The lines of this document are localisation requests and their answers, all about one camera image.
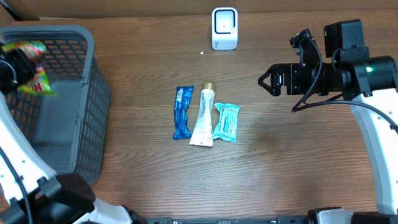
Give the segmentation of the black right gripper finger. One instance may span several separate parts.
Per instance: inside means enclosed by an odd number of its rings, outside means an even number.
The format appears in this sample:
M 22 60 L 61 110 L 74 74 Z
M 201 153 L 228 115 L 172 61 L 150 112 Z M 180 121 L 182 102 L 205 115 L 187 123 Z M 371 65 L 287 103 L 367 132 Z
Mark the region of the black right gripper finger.
M 264 80 L 258 80 L 258 84 L 268 91 L 272 96 L 280 96 L 281 88 L 283 86 L 282 80 L 271 80 L 271 84 L 268 85 Z
M 267 69 L 267 71 L 258 78 L 258 81 L 263 82 L 266 78 L 274 76 L 276 74 L 276 71 L 277 71 L 277 65 L 271 65 Z

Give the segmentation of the white tube gold cap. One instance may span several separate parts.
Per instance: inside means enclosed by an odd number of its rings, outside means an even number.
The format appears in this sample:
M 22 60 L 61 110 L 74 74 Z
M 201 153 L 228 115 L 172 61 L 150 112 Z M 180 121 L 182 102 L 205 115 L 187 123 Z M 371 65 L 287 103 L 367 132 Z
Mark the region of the white tube gold cap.
M 200 92 L 198 118 L 190 139 L 192 146 L 213 146 L 212 108 L 215 99 L 216 86 L 214 83 L 204 83 Z

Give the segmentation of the green gummy candy bag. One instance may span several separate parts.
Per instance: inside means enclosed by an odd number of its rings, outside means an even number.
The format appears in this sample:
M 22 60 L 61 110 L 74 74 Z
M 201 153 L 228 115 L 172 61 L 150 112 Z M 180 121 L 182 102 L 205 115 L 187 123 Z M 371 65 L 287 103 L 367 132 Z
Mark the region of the green gummy candy bag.
M 46 46 L 39 41 L 1 43 L 1 93 L 24 91 L 33 95 L 52 95 L 44 69 Z

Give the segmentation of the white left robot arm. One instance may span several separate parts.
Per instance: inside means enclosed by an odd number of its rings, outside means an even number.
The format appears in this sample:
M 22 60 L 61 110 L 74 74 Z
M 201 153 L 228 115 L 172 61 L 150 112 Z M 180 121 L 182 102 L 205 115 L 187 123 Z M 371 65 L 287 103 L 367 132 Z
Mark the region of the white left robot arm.
M 1 45 L 1 187 L 10 207 L 3 223 L 144 223 L 134 210 L 96 198 L 78 174 L 58 175 L 33 150 L 6 96 L 37 74 L 45 47 Z

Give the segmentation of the blue snack wrapper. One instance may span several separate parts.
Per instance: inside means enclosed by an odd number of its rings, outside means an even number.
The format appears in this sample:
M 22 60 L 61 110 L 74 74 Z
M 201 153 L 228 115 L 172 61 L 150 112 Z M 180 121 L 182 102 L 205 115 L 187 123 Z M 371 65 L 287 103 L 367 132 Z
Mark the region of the blue snack wrapper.
M 191 138 L 192 133 L 188 128 L 187 110 L 194 91 L 194 86 L 178 86 L 174 103 L 174 140 Z

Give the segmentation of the teal wet wipes pack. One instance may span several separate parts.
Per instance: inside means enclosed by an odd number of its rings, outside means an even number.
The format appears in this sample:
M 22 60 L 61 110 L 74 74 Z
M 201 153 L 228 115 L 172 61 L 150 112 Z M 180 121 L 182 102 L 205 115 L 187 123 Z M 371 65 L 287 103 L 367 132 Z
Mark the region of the teal wet wipes pack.
M 231 103 L 216 103 L 215 107 L 220 113 L 220 117 L 213 131 L 213 139 L 236 143 L 238 114 L 241 107 Z

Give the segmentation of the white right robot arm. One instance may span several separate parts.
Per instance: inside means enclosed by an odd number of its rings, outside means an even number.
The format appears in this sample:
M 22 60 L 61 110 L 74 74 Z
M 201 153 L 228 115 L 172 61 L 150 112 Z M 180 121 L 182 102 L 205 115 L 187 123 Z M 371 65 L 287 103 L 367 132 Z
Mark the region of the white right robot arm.
M 283 86 L 299 96 L 293 112 L 312 107 L 308 98 L 324 97 L 322 105 L 348 105 L 363 135 L 376 188 L 375 212 L 341 207 L 308 211 L 304 223 L 397 222 L 397 63 L 390 56 L 371 57 L 360 20 L 324 27 L 321 52 L 308 29 L 290 38 L 298 63 L 278 63 L 258 79 L 272 96 Z

